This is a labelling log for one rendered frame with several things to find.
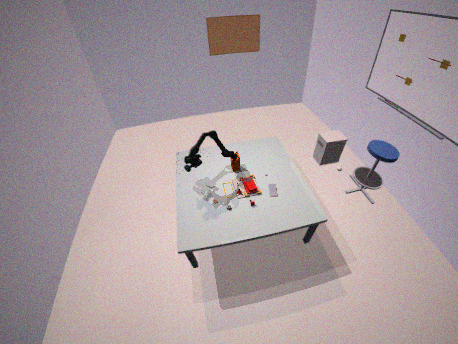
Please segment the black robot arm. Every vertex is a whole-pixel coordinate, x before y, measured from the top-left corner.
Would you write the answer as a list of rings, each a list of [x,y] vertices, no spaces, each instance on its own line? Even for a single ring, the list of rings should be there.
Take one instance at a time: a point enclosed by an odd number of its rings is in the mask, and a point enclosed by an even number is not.
[[[201,136],[199,137],[199,139],[197,140],[195,145],[193,145],[190,148],[190,150],[189,150],[190,152],[189,152],[188,156],[185,156],[185,163],[186,164],[188,164],[188,163],[190,164],[192,162],[196,163],[198,161],[198,159],[201,157],[200,154],[197,154],[197,153],[199,151],[199,147],[200,147],[201,143],[203,142],[203,140],[205,139],[206,136],[209,136],[210,138],[212,138],[216,142],[216,144],[218,145],[218,147],[222,151],[221,154],[224,157],[230,157],[233,160],[235,160],[238,157],[238,155],[236,153],[234,153],[233,151],[229,151],[224,147],[224,145],[222,144],[222,142],[218,138],[217,132],[215,130],[213,130],[213,131],[209,131],[209,132],[201,134]]]

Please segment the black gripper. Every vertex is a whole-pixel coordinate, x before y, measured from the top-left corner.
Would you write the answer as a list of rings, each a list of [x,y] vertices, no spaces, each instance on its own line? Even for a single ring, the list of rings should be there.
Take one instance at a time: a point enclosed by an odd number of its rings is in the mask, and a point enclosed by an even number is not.
[[[192,162],[190,163],[190,166],[186,165],[184,168],[187,172],[189,172],[191,170],[192,167],[198,167],[199,165],[202,164],[202,161],[200,159],[198,159],[198,161],[196,163]]]

